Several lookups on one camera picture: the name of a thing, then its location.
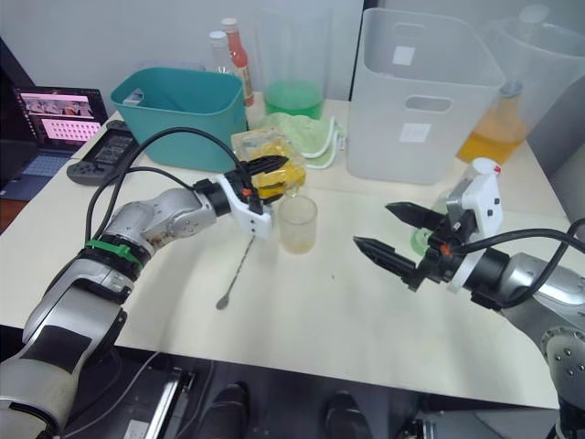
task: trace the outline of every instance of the robotic arm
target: robotic arm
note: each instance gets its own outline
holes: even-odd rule
[[[380,241],[360,237],[354,241],[372,262],[399,276],[410,290],[417,291],[426,278],[448,283],[454,292],[464,288],[471,291],[472,301],[494,309],[529,336],[547,362],[558,392],[558,437],[584,438],[585,278],[557,266],[538,287],[533,282],[547,263],[534,256],[510,257],[491,247],[463,252],[468,242],[490,237],[500,226],[502,207],[495,176],[463,180],[446,198],[446,206],[448,213],[442,215],[408,202],[387,205],[403,222],[432,231],[418,266]]]
[[[265,156],[244,165],[253,175],[286,161]],[[157,250],[228,213],[244,230],[267,238],[271,215],[247,204],[248,195],[241,175],[231,171],[215,182],[201,180],[193,190],[170,189],[122,206],[49,286],[27,320],[25,346],[0,365],[0,437],[63,432],[81,369],[113,345],[126,321],[122,304]]]

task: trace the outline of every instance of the white plastic bin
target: white plastic bin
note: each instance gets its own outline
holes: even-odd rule
[[[435,183],[504,82],[465,22],[368,9],[351,102],[349,172]]]

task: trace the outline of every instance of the white table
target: white table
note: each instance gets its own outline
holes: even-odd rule
[[[256,101],[252,125],[262,112],[261,97]],[[327,102],[324,113],[346,123],[347,108],[348,102]],[[138,163],[154,165],[146,156]],[[209,175],[160,167],[190,182]],[[464,168],[454,161],[449,175],[431,187],[351,177],[345,155],[330,169],[310,171],[305,191],[319,206],[311,252],[290,255],[276,236],[256,240],[228,308],[218,311],[215,303],[227,291],[250,240],[231,219],[221,218],[196,237],[169,244],[148,263],[124,306],[130,316],[117,343],[415,391],[557,407],[548,368],[527,337],[473,304],[466,292],[452,294],[431,282],[410,292],[352,242],[354,235],[379,238],[418,260],[410,249],[410,228],[384,205],[398,200],[431,205]],[[506,164],[500,185],[503,230],[568,226],[527,145]],[[119,203],[152,198],[172,186],[160,176],[130,175]],[[0,323],[22,327],[50,279],[82,246],[92,192],[70,182],[62,169],[0,237]],[[531,202],[535,192],[537,201]],[[97,212],[104,211],[105,201]],[[529,240],[502,249],[548,258],[555,245]],[[569,251],[563,264],[578,269],[582,261]]]

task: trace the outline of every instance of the black shoe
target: black shoe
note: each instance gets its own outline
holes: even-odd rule
[[[346,391],[336,393],[327,404],[325,433],[327,439],[372,439],[366,418]]]
[[[250,422],[250,396],[241,382],[218,393],[197,429],[196,439],[243,439]]]

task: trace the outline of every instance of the laptop screen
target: laptop screen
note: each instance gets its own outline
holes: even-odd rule
[[[41,148],[77,151],[108,117],[94,89],[15,88],[15,96]]]

